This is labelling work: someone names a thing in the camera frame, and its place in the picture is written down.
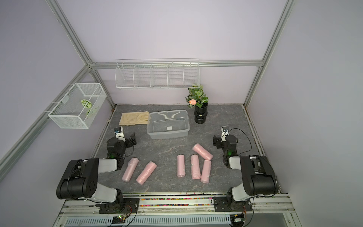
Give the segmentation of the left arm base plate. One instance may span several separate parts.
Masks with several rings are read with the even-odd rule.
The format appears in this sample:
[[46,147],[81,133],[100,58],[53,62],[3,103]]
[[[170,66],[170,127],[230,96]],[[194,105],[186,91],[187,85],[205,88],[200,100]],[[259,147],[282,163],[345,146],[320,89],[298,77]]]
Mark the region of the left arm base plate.
[[100,214],[132,214],[137,213],[139,208],[139,198],[124,198],[121,203],[96,204]]

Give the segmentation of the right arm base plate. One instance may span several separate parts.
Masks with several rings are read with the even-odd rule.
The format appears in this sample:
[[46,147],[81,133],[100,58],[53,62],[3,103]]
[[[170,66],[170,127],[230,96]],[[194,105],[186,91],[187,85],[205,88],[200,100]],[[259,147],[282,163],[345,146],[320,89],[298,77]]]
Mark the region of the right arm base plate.
[[212,197],[215,212],[245,212],[253,211],[250,201],[234,201],[225,197]]

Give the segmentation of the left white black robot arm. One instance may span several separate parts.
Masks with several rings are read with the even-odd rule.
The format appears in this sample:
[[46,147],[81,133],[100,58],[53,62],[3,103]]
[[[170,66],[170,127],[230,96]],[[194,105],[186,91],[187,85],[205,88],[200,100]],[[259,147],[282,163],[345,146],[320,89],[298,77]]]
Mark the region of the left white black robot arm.
[[109,188],[98,182],[101,173],[121,170],[127,148],[137,144],[136,135],[129,138],[116,133],[107,141],[105,159],[90,158],[71,160],[56,188],[58,199],[90,200],[96,203],[123,204],[121,190]]

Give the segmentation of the clear plastic storage box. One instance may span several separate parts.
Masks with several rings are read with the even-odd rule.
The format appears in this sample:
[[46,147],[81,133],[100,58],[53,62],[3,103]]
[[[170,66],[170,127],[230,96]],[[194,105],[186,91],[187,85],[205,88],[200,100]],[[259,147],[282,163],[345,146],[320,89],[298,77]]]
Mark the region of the clear plastic storage box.
[[152,112],[149,114],[147,134],[153,140],[188,136],[189,116],[186,110]]

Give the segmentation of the slanted pink bag roll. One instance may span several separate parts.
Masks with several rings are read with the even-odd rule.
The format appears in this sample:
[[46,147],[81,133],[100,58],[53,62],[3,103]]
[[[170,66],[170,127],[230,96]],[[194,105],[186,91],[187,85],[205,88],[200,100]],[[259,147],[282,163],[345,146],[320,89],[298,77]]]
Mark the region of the slanted pink bag roll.
[[213,159],[213,155],[209,151],[207,151],[205,148],[203,148],[199,143],[195,144],[193,146],[192,150],[194,152],[198,153],[205,160],[211,161]]

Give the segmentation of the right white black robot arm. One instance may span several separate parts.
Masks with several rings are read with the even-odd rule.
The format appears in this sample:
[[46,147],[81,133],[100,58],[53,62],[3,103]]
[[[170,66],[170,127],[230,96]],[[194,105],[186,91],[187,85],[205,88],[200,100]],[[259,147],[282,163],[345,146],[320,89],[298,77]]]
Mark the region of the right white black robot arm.
[[265,156],[238,155],[234,135],[213,136],[213,146],[222,149],[223,163],[229,169],[240,170],[242,183],[227,192],[227,205],[233,210],[244,206],[250,199],[272,197],[278,193],[275,172]]

